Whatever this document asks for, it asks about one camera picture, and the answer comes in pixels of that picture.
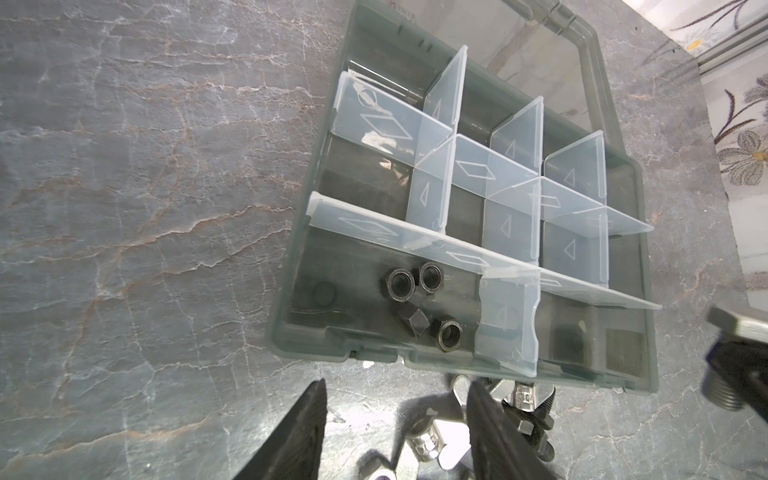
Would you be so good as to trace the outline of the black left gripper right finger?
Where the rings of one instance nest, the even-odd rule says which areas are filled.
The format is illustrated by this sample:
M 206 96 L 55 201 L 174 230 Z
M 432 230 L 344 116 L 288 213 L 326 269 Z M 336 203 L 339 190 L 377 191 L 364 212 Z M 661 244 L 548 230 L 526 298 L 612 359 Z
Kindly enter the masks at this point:
M 479 381 L 469 387 L 466 423 L 476 479 L 556 479 Z

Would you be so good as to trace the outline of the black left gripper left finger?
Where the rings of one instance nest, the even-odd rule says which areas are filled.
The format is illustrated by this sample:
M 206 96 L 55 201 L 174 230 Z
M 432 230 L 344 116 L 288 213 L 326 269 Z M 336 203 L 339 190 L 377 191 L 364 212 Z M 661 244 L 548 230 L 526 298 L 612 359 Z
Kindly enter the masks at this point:
M 324 379 L 313 381 L 234 479 L 317 479 L 327 421 Z

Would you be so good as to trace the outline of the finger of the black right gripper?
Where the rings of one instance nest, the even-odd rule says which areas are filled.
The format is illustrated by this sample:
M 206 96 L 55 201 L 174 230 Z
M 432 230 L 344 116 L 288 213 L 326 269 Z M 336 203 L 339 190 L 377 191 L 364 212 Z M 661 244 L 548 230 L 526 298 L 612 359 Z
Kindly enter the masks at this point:
M 707 355 L 708 373 L 719 378 L 721 387 L 707 390 L 711 403 L 729 411 L 749 405 L 767 421 L 767 344 L 751 340 L 715 343 Z

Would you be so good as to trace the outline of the silver hex bolt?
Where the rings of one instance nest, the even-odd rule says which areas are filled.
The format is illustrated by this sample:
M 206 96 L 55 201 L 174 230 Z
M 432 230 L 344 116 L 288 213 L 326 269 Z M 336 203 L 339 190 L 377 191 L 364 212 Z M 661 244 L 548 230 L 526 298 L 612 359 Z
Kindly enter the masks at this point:
M 706 356 L 702 394 L 712 404 L 739 411 L 751 407 L 767 418 L 767 312 L 734 303 L 713 305 L 707 321 L 720 336 Z

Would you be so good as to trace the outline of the black hex nut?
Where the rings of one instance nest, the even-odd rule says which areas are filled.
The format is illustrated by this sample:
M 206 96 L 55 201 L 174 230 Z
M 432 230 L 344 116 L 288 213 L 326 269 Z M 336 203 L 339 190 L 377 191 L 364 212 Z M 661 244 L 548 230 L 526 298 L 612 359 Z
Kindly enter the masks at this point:
M 452 352 L 461 345 L 463 327 L 454 317 L 445 315 L 433 320 L 430 335 L 441 351 Z
M 392 268 L 382 276 L 380 289 L 385 298 L 394 302 L 405 303 L 415 293 L 415 278 L 407 269 Z
M 444 271 L 442 267 L 432 261 L 423 263 L 418 268 L 418 284 L 422 290 L 432 295 L 438 292 L 444 285 Z
M 396 315 L 408 333 L 418 338 L 431 327 L 431 321 L 417 305 L 407 302 L 396 307 Z

